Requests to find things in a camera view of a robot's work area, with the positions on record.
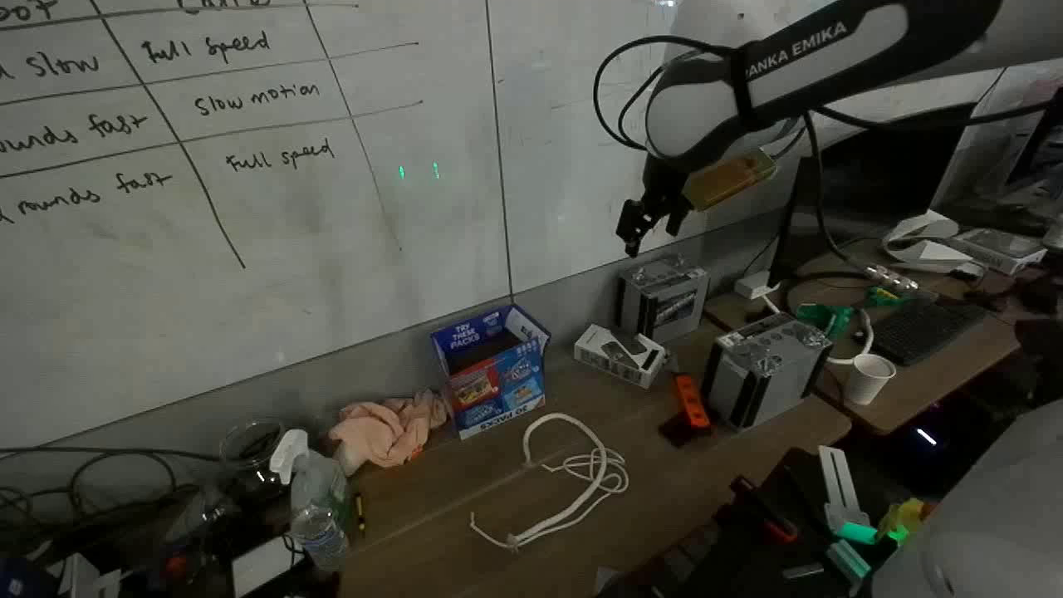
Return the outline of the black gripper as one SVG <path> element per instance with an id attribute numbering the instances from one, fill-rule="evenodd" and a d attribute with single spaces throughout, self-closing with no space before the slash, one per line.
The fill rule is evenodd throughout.
<path id="1" fill-rule="evenodd" d="M 685 183 L 688 177 L 665 167 L 665 162 L 646 162 L 640 173 L 644 194 L 639 200 L 629 200 L 618 217 L 618 238 L 624 242 L 629 256 L 640 252 L 640 238 L 654 229 L 665 226 L 666 235 L 675 235 L 690 214 L 690 202 L 685 200 Z"/>

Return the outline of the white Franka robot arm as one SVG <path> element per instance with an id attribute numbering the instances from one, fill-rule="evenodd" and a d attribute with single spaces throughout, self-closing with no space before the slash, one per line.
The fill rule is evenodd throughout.
<path id="1" fill-rule="evenodd" d="M 1063 56 L 1063 0 L 828 0 L 737 48 L 705 38 L 711 18 L 708 0 L 693 0 L 677 12 L 680 35 L 659 35 L 677 52 L 651 83 L 644 141 L 605 125 L 644 155 L 644 194 L 622 205 L 614 226 L 629 256 L 659 219 L 680 229 L 688 177 L 743 138 L 889 83 Z"/>

